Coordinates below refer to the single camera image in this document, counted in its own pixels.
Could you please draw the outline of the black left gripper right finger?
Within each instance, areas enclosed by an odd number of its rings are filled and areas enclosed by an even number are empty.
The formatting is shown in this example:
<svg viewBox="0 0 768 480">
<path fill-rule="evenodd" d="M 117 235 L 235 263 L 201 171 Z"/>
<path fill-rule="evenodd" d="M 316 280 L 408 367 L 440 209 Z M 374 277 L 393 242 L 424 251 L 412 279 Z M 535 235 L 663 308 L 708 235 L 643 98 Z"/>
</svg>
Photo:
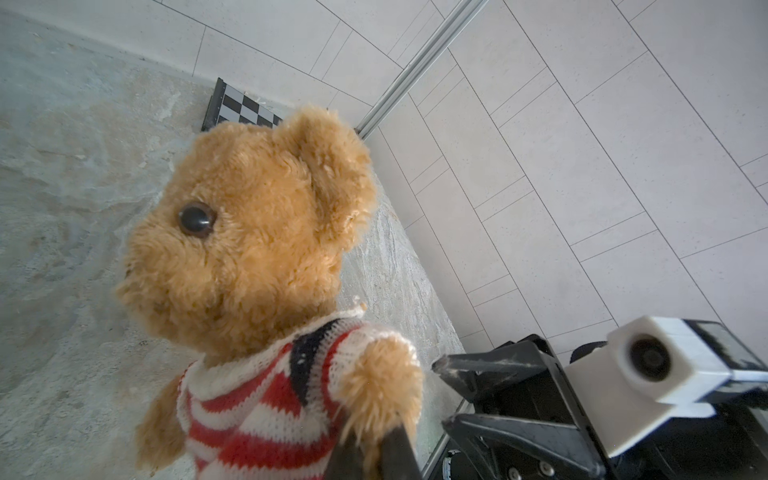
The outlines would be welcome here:
<svg viewBox="0 0 768 480">
<path fill-rule="evenodd" d="M 380 454 L 379 472 L 383 480 L 422 480 L 404 425 L 392 429 L 382 439 Z"/>
</svg>

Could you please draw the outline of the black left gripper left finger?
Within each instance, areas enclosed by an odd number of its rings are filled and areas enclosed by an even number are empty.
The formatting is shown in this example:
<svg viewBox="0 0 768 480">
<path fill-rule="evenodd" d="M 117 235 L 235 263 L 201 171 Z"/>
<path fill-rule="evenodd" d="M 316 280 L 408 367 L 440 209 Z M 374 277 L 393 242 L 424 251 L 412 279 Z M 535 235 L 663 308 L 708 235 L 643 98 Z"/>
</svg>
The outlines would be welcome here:
<svg viewBox="0 0 768 480">
<path fill-rule="evenodd" d="M 363 480 L 364 456 L 354 433 L 339 440 L 334 447 L 325 473 L 325 480 Z"/>
</svg>

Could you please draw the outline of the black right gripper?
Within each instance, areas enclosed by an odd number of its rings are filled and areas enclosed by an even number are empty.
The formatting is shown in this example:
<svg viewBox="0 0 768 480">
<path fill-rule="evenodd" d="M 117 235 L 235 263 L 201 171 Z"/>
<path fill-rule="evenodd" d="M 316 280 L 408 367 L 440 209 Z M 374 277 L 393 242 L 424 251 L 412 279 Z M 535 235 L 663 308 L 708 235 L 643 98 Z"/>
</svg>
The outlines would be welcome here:
<svg viewBox="0 0 768 480">
<path fill-rule="evenodd" d="M 736 338 L 610 338 L 569 365 L 526 338 L 431 370 L 479 402 L 443 428 L 482 479 L 767 475 L 767 367 Z"/>
</svg>

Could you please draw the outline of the red white striped knit sweater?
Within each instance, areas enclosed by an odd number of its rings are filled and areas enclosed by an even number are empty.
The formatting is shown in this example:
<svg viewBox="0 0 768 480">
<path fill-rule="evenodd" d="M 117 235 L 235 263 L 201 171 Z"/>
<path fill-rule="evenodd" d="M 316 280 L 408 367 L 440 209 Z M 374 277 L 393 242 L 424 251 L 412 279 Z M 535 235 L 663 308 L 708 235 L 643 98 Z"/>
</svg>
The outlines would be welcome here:
<svg viewBox="0 0 768 480">
<path fill-rule="evenodd" d="M 265 351 L 192 363 L 176 409 L 198 479 L 321 479 L 341 433 L 404 420 L 414 433 L 422 371 L 413 344 L 357 306 L 319 317 Z"/>
</svg>

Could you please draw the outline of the brown teddy bear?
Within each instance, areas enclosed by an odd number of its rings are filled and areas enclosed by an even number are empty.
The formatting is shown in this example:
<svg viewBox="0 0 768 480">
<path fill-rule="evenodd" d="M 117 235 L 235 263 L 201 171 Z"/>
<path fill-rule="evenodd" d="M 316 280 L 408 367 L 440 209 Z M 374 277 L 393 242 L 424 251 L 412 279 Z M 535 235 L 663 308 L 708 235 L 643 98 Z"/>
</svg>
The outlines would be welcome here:
<svg viewBox="0 0 768 480">
<path fill-rule="evenodd" d="M 305 106 L 274 128 L 222 123 L 197 138 L 134 228 L 118 298 L 150 334 L 196 351 L 196 361 L 247 358 L 346 311 L 336 301 L 342 259 L 375 207 L 368 149 L 335 112 Z M 136 429 L 142 470 L 192 458 L 176 409 L 187 368 Z M 357 424 L 348 416 L 335 446 L 354 433 L 364 479 L 382 479 L 380 443 L 404 420 L 371 434 Z"/>
</svg>

